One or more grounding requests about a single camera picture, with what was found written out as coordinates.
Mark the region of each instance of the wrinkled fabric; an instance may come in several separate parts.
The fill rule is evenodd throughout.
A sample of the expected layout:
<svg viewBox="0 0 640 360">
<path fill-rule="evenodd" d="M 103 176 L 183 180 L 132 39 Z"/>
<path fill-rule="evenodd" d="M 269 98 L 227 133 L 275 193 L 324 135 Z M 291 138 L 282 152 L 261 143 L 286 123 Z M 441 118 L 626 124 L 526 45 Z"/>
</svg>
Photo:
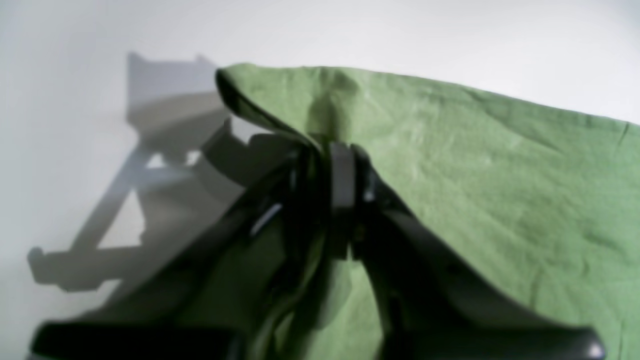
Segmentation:
<svg viewBox="0 0 640 360">
<path fill-rule="evenodd" d="M 299 132 L 364 147 L 422 223 L 504 293 L 595 327 L 608 359 L 640 354 L 640 127 L 366 70 L 222 72 Z M 372 359 L 381 329 L 366 273 L 348 263 L 336 277 L 342 295 L 327 296 L 329 320 L 298 357 Z"/>
</svg>

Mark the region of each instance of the white surface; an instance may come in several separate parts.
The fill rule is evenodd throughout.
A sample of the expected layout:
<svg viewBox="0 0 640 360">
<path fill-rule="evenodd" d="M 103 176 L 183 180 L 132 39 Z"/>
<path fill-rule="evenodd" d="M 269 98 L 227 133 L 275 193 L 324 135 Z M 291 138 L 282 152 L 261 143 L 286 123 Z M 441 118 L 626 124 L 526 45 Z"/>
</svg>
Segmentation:
<svg viewBox="0 0 640 360">
<path fill-rule="evenodd" d="M 179 232 L 220 214 L 232 196 L 207 197 L 197 182 L 180 204 L 147 196 L 193 174 L 145 170 L 159 150 L 136 148 L 155 130 L 136 127 L 135 111 L 171 125 L 210 114 L 220 103 L 209 62 L 244 61 L 412 74 L 640 122 L 638 0 L 0 0 L 2 359 L 24 359 L 42 320 L 98 306 L 117 287 L 65 292 L 37 284 L 27 262 L 33 247 L 69 249 L 103 195 L 124 205 L 100 247 L 135 249 L 150 226 Z M 197 156 L 201 140 L 179 151 Z M 123 164 L 141 183 L 114 180 Z"/>
</svg>

